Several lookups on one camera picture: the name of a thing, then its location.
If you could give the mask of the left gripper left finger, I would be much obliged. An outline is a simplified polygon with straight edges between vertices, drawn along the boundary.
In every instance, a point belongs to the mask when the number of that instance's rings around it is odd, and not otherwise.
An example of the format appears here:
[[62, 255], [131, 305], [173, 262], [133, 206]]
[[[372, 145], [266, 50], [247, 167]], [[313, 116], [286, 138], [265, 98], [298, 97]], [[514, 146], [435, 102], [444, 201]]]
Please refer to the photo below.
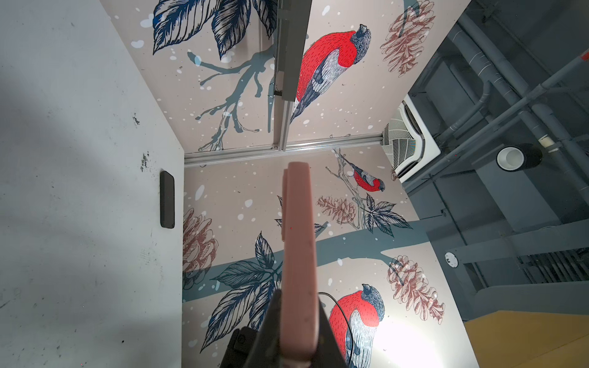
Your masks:
[[279, 327], [282, 291], [277, 290], [258, 330], [235, 329], [226, 348], [221, 368], [279, 367]]

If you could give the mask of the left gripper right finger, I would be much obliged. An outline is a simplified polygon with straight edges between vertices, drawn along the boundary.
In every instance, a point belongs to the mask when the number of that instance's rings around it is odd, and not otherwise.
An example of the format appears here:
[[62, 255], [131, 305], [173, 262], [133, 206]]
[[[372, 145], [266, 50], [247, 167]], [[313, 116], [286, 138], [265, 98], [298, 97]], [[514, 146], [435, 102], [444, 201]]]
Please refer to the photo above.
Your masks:
[[319, 332], [316, 350], [316, 368], [345, 368], [347, 365], [337, 346], [328, 317], [319, 304]]

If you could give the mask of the pink phone case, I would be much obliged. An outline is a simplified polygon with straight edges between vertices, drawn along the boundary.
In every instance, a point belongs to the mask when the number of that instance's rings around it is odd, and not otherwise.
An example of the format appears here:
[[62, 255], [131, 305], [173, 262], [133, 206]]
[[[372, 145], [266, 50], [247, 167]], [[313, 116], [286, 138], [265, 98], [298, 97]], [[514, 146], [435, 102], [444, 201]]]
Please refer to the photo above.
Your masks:
[[318, 346], [317, 252], [311, 170], [291, 162], [283, 176], [284, 264], [279, 347], [283, 367], [309, 367]]

